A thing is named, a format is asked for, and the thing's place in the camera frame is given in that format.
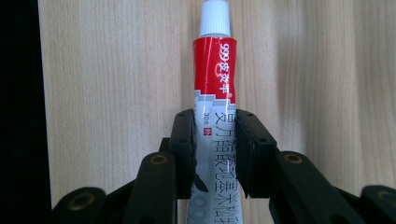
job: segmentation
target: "screw hole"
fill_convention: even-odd
[[[159,164],[166,163],[168,161],[168,159],[166,159],[166,157],[163,155],[158,155],[158,156],[152,157],[150,161],[154,165],[159,165]]]
[[[299,156],[293,155],[293,154],[288,154],[284,157],[285,161],[291,162],[291,163],[301,163],[303,159]]]
[[[74,197],[69,203],[69,209],[72,211],[78,211],[90,206],[95,200],[95,196],[86,191],[80,193],[78,196]]]

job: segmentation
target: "wood grain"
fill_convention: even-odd
[[[193,107],[202,2],[39,1],[53,205],[73,189],[109,193],[133,180],[174,115]],[[396,188],[396,2],[230,7],[238,107],[336,187]],[[272,223],[267,205],[243,200],[245,223]]]

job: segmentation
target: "glue tube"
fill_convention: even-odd
[[[235,171],[236,40],[229,18],[226,1],[205,1],[200,38],[193,42],[197,166],[189,224],[243,223]]]

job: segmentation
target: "tube cap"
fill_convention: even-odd
[[[199,36],[231,36],[230,13],[224,0],[207,0],[202,5],[201,31]]]

